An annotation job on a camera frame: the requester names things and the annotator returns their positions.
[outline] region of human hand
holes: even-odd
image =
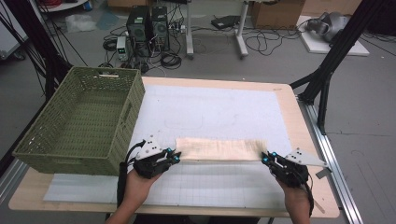
[[[310,204],[306,191],[300,188],[290,188],[278,179],[276,181],[285,192],[285,205],[293,224],[310,223]]]
[[[160,178],[156,175],[151,179],[140,176],[136,170],[129,172],[126,179],[125,193],[120,207],[111,216],[106,224],[126,224],[134,212],[142,205],[149,196],[152,184]]]
[[[149,196],[149,189],[152,184],[154,184],[160,176],[161,175],[156,175],[151,179],[146,179],[140,176],[136,170],[129,172],[121,205],[128,205],[128,207],[131,208],[136,207],[136,209],[140,207]]]

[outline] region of white stand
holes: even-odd
[[[190,10],[191,0],[187,1],[187,33],[186,33],[186,46],[187,46],[187,56],[193,59],[194,47],[192,45],[192,33],[191,33],[191,10]],[[236,40],[238,46],[241,49],[241,59],[248,56],[248,50],[245,45],[244,38],[242,37],[242,32],[244,30],[245,18],[248,12],[248,1],[244,1],[241,11],[241,19],[239,21],[239,28],[235,30]]]
[[[247,17],[247,12],[248,12],[248,2],[244,1],[243,5],[242,5],[241,19],[239,21],[239,28],[238,28],[238,30],[235,30],[236,40],[238,41],[238,46],[241,49],[241,59],[243,57],[248,56],[248,50],[245,45],[244,38],[242,37],[242,32],[244,30],[245,18]]]
[[[191,10],[190,10],[191,0],[187,1],[187,33],[186,33],[186,46],[187,46],[187,56],[193,59],[194,47],[192,45],[192,33],[191,33]]]

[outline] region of green woven basket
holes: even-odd
[[[73,67],[13,155],[41,173],[118,175],[144,94],[139,70]]]

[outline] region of wooden board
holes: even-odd
[[[198,80],[182,78],[144,77],[145,84],[186,87],[208,87],[238,90],[273,91],[276,94],[282,116],[285,121],[290,144],[293,148],[304,150],[318,155],[310,133],[304,122],[294,93],[289,85],[234,82],[217,80]],[[338,217],[338,205],[332,194],[327,178],[317,179],[315,173],[320,168],[309,167],[314,178],[313,188],[316,207],[312,217]],[[32,169],[28,171],[13,197],[9,202],[11,209],[39,210],[39,211],[92,211],[113,212],[115,204],[111,203],[50,203],[44,202],[43,197],[48,189],[53,175],[40,174]],[[212,208],[212,207],[188,207],[188,206],[142,206],[137,213],[145,214],[181,214],[181,215],[205,215],[205,216],[247,216],[247,217],[287,217],[284,210],[271,209],[246,209],[246,208]]]

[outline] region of grid paper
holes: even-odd
[[[163,148],[175,148],[178,137],[263,139],[269,151],[283,156],[291,152],[273,92],[155,85],[145,88],[130,146],[153,134]],[[109,201],[95,195],[98,190],[84,188],[84,183],[79,183],[78,190],[73,190],[75,186],[64,186],[63,180],[73,180],[77,176],[55,175],[45,200],[73,198],[76,199],[73,202],[116,202],[114,177],[107,177],[109,182],[114,182],[111,188],[108,185],[97,187],[102,194],[113,195]],[[82,179],[89,186],[96,178],[84,175]],[[280,186],[259,161],[181,162],[154,183],[145,204],[284,208]]]

